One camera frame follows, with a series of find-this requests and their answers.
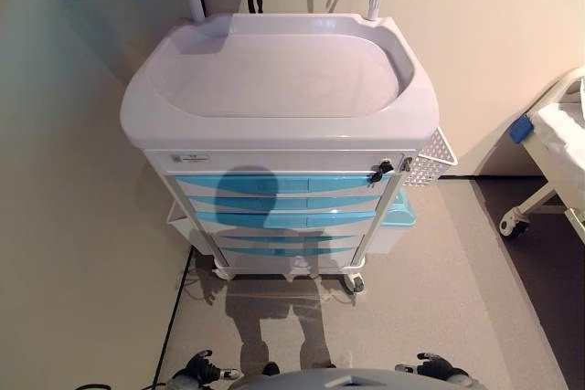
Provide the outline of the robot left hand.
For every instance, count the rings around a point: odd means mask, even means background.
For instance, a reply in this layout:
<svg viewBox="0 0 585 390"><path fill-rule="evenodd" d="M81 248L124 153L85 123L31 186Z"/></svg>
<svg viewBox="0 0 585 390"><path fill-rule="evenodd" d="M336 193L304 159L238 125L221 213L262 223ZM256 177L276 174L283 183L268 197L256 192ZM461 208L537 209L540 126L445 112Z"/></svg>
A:
<svg viewBox="0 0 585 390"><path fill-rule="evenodd" d="M215 366L209 361L211 354L211 350L196 353L167 381L165 389L210 389L210 385L216 381L237 381L242 377L238 369Z"/></svg>

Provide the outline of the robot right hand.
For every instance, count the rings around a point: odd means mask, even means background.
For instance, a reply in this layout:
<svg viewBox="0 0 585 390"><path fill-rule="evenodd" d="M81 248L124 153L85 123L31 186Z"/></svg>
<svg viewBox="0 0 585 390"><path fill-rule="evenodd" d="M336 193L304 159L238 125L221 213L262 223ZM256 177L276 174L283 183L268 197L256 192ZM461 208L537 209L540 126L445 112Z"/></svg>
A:
<svg viewBox="0 0 585 390"><path fill-rule="evenodd" d="M394 370L408 374L418 374L441 380L454 385L470 387L472 377L463 369L453 366L448 360L436 353L418 353L418 364L396 364Z"/></svg>

